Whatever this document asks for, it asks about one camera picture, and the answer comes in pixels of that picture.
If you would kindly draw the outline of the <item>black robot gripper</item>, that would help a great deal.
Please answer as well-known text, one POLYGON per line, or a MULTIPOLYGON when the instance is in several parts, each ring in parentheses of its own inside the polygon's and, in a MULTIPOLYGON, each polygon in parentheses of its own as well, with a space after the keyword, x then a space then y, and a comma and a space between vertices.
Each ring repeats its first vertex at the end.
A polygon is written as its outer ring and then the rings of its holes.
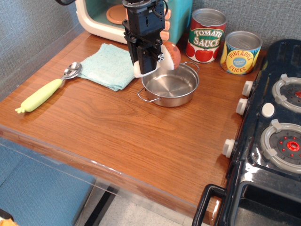
POLYGON ((124 0, 127 19, 122 22, 132 63, 138 61, 138 75, 147 75, 164 57, 160 33, 165 28, 164 0, 124 0))

